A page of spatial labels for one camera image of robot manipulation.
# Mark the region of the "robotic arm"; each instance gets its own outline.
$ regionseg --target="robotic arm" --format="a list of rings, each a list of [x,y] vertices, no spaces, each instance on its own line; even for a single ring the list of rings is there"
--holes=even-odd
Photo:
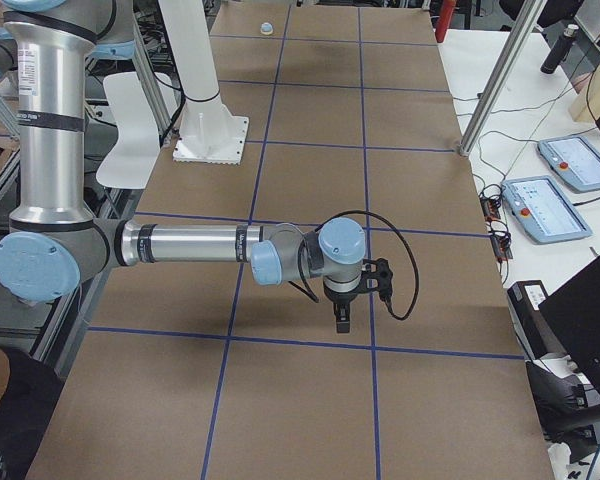
[[[5,27],[18,44],[20,94],[21,203],[10,215],[12,233],[0,242],[0,282],[11,292],[48,301],[105,269],[138,262],[250,262],[259,284],[302,280],[310,296],[306,278],[323,277],[339,333],[349,331],[349,304],[359,293],[390,299],[388,263],[364,260],[364,231],[348,218],[308,233],[290,224],[161,226],[94,218],[81,194],[84,60],[94,51],[100,58],[133,55],[131,0],[2,1],[12,9]],[[197,28],[206,31],[204,15],[202,22]]]

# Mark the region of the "white seat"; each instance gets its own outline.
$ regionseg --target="white seat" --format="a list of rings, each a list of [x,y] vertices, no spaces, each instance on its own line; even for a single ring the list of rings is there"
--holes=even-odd
[[[163,73],[157,76],[171,85]],[[135,72],[109,75],[104,91],[118,127],[118,141],[104,158],[96,179],[110,188],[144,189],[160,154],[158,127]],[[169,115],[177,105],[173,90],[158,83]]]

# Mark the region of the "red object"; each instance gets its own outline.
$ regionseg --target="red object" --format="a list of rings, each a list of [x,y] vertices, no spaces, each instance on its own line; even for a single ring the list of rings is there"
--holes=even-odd
[[[444,42],[444,37],[449,30],[449,24],[451,23],[451,17],[456,9],[456,0],[444,0],[442,2],[442,8],[440,9],[440,18],[436,23],[436,41],[438,43]]]

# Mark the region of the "brown table surface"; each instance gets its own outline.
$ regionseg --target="brown table surface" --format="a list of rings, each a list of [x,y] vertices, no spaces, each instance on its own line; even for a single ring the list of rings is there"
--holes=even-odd
[[[136,220],[308,228],[367,208],[413,247],[416,310],[361,297],[337,335],[325,299],[248,266],[118,269],[28,478],[553,478],[428,14],[229,3],[212,46],[251,119],[242,163],[165,149]],[[365,226],[403,311],[406,254]]]

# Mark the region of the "black chair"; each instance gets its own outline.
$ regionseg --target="black chair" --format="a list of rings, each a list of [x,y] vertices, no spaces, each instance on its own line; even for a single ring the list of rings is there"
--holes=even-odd
[[[502,11],[515,20],[518,18],[524,1],[499,0],[499,3]],[[545,28],[561,20],[573,20],[583,3],[584,0],[548,0],[538,18],[538,25]]]

